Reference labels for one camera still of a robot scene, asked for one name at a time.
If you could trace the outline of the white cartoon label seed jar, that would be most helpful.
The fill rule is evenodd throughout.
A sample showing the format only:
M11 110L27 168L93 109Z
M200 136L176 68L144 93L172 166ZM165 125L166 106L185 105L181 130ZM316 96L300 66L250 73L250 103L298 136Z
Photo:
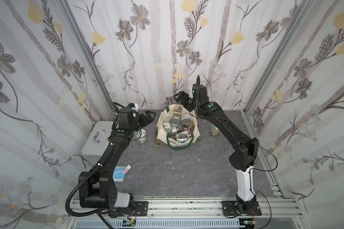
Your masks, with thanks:
M135 136L135 140L136 140L137 144L145 145L147 143L146 131L144 129L136 131L134 133L134 136Z

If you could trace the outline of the clear purple label seed jar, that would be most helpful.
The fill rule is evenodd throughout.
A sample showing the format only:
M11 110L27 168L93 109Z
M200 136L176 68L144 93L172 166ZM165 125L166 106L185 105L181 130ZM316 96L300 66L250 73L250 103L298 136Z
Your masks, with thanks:
M209 133L213 137L218 137L221 134L220 130L214 124L211 124Z

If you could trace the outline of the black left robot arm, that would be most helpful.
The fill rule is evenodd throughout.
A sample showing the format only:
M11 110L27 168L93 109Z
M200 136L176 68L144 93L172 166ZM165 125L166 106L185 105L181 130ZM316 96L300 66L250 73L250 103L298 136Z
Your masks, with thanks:
M118 111L103 155L90 171L79 175L78 184L65 202L65 210L69 215L85 217L115 208L134 209L133 195L117 190L113 173L122 153L132 141L134 132L151 124L155 117L155 112L146 111L140 114L131 107L121 108ZM75 212L71 209L71 200L76 193L79 194L80 206L88 208L88 212Z

